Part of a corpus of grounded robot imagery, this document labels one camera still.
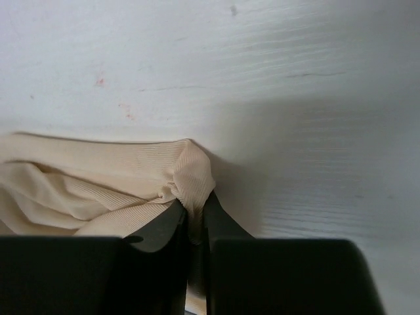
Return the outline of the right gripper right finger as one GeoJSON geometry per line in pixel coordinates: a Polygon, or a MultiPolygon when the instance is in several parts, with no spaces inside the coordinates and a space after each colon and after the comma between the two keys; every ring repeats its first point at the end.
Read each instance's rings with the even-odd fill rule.
{"type": "Polygon", "coordinates": [[[258,309],[258,240],[210,194],[203,208],[203,280],[207,310],[258,309]]]}

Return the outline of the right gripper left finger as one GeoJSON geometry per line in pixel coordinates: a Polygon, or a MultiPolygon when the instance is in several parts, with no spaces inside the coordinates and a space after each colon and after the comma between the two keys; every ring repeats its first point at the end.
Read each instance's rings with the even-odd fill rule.
{"type": "Polygon", "coordinates": [[[124,238],[125,308],[184,308],[188,215],[179,201],[124,238]]]}

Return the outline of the beige trousers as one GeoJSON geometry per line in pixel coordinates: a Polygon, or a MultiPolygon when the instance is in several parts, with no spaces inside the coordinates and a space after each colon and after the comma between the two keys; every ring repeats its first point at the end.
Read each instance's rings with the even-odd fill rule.
{"type": "Polygon", "coordinates": [[[2,314],[182,314],[125,308],[124,238],[179,201],[200,239],[215,188],[190,140],[86,142],[1,137],[2,314]]]}

